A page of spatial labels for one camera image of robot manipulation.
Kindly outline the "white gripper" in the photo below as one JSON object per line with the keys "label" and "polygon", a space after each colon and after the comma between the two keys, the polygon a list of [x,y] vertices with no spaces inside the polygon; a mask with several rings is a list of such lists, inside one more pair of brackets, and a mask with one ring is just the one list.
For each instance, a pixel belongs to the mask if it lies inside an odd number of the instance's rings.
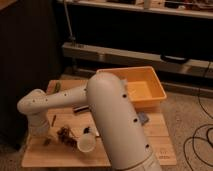
{"label": "white gripper", "polygon": [[35,115],[30,118],[30,134],[35,137],[44,137],[50,128],[49,121],[45,115]]}

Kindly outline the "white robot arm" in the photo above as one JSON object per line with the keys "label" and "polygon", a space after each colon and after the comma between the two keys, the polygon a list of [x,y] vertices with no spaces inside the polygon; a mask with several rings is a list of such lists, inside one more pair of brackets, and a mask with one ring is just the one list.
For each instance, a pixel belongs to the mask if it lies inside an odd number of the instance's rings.
{"label": "white robot arm", "polygon": [[27,116],[30,133],[40,136],[49,129],[46,110],[78,105],[89,107],[113,169],[162,171],[124,82],[112,73],[97,73],[83,86],[51,95],[34,89],[18,101],[17,109]]}

